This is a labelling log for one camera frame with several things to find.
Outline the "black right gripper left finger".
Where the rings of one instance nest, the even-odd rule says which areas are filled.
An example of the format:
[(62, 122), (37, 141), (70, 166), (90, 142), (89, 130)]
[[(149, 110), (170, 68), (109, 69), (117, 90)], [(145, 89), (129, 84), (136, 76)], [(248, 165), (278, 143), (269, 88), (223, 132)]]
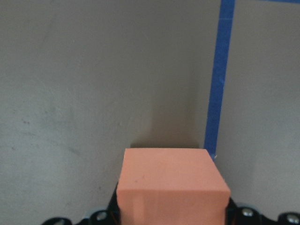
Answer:
[(113, 191), (112, 197), (108, 203), (107, 207), (108, 216), (111, 220), (112, 225), (120, 225), (120, 209), (117, 203), (117, 185)]

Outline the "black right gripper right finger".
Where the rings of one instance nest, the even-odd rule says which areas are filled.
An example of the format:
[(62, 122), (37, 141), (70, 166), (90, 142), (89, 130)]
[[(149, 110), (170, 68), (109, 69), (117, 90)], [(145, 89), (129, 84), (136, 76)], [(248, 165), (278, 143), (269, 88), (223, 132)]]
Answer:
[(225, 225), (232, 225), (235, 218), (237, 205), (232, 198), (229, 198), (229, 203), (225, 209)]

